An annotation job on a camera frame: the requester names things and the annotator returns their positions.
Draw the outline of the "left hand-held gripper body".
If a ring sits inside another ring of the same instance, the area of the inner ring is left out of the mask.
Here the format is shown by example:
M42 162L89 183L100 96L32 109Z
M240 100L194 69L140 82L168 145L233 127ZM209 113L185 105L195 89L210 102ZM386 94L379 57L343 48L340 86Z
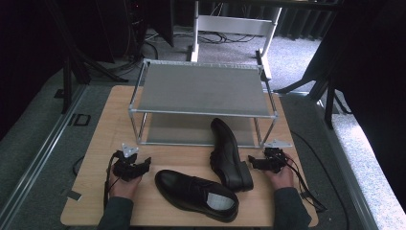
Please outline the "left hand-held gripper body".
M133 148L127 144L122 144L122 149L118 150L114 154L118 160L114 164L113 173L124 181L130 181L130 171L135 168L142 168L135 164L138 151L138 148Z

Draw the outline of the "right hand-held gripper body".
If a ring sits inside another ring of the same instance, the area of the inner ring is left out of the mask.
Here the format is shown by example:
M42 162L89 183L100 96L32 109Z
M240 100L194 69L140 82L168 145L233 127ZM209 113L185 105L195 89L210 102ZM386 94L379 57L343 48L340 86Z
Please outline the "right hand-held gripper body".
M270 163L270 171L278 173L288 162L288 157L283 148L291 148L292 145L288 142L274 139L272 142L265 143L264 146L264 155Z

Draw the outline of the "black leather shoe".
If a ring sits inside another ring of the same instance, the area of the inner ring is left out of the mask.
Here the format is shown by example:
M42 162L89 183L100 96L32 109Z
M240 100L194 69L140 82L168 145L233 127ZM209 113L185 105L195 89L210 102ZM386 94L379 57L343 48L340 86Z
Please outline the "black leather shoe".
M160 194L178 209L221 222L231 222L237 217L236 194L217 182L172 170L159 171L154 181Z
M219 118L211 122L214 150L210 165L221 183L233 192L247 192L254 188L249 168L240 160L237 140L231 129Z

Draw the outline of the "metal shoe rack grey shelves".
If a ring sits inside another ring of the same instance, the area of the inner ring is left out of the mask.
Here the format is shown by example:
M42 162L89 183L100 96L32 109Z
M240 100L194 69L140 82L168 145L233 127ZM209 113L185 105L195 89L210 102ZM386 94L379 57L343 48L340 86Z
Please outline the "metal shoe rack grey shelves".
M128 107L139 145L211 146L224 121L242 148L269 144L279 115L260 65L146 59Z

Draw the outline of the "person's left hand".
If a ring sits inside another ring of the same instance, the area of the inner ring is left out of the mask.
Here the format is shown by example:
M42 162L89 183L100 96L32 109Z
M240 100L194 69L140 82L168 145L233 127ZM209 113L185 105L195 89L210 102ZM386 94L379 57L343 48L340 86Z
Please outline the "person's left hand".
M112 174L109 178L109 196L123 197L127 199L133 199L136 195L136 190L139 183L142 181L142 177L136 177L130 181L124 181Z

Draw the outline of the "person's right hand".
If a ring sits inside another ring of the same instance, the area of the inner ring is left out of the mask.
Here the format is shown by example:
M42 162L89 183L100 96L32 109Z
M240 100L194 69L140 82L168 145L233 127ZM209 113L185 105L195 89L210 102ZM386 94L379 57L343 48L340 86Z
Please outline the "person's right hand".
M290 169L291 165L292 160L288 159L286 165L278 173L270 171L264 172L275 191L294 186L293 172Z

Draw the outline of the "grey tape strip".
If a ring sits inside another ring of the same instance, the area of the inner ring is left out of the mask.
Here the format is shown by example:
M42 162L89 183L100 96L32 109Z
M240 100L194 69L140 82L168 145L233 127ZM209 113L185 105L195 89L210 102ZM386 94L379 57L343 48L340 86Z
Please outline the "grey tape strip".
M69 190L69 189L62 189L60 194L62 196L66 196L68 198L71 198L71 199L73 199L75 201L79 201L81 199L81 194L79 194L79 193L77 193L75 191Z

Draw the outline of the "black tape mark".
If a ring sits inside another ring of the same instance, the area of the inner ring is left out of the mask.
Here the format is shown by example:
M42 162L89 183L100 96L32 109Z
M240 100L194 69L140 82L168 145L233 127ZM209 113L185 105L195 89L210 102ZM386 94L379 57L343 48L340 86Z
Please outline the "black tape mark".
M90 115L74 113L68 125L70 127L87 127L90 121L91 121Z

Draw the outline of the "black metal stand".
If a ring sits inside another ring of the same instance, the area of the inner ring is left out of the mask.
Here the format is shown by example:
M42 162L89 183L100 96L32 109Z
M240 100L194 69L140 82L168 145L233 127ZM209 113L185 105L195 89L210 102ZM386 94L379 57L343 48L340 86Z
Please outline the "black metal stand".
M311 100L317 101L324 94L327 94L324 121L328 128L333 129L332 114L334 99L336 98L334 73L337 70L340 57L341 52L339 50L327 51L326 49L319 48L305 69L303 77L284 88L277 89L276 92L286 94L314 81L314 85L309 92L309 97Z
M113 81L127 82L127 80L114 75L102 65L98 64L92 58L82 52L76 45L68 26L64 20L62 11L58 6L56 0L38 0L41 2L47 12L52 17L56 25L56 40L64 55L63 64L63 107L62 114L65 114L71 105L72 99L72 75L75 75L79 84L88 84L91 80L89 73L86 70L85 65L88 64L95 68L98 72L109 77Z

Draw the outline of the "dark curtain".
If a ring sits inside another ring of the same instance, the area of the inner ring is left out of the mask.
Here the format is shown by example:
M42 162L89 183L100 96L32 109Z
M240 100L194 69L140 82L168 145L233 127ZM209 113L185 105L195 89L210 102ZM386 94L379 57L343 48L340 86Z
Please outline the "dark curtain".
M344 0L320 46L395 197L406 208L406 0Z
M93 60L113 60L102 0L54 0L75 45ZM43 0L0 0L0 140L63 64L56 24Z

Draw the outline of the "aluminium floor rail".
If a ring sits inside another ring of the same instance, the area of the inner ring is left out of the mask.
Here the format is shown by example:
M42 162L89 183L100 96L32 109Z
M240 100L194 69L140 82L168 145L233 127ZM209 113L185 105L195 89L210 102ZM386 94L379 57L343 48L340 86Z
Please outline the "aluminium floor rail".
M327 138L331 144L341 175L346 182L352 204L354 206L354 209L356 210L357 216L359 217L364 230L378 230L376 222L372 215L372 211L351 168L350 161L345 153L345 149L343 148L341 139L337 136L336 130L334 128L330 128L325 121L326 106L322 103L321 100L318 100L315 103L315 107L318 116L321 118L321 121L325 126Z
M0 230L7 230L11 225L16 213L19 211L48 158L51 156L64 129L71 120L85 90L86 85L78 86L77 91L73 94L72 102L68 105L66 111L59 115L49 135L19 178L10 197L0 209Z

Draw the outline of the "white table frame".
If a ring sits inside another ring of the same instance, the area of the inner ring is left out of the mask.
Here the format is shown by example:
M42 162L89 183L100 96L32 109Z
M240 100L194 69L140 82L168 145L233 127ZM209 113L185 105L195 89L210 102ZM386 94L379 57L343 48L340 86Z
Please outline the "white table frame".
M198 34L200 32L264 36L266 40L263 47L256 50L256 58L258 65L262 67L262 78L265 81L270 81L272 75L269 67L268 51L278 26L281 12L282 8L277 7L276 12L270 20L202 15L199 13L199 2L195 1L191 61L197 62L198 60Z

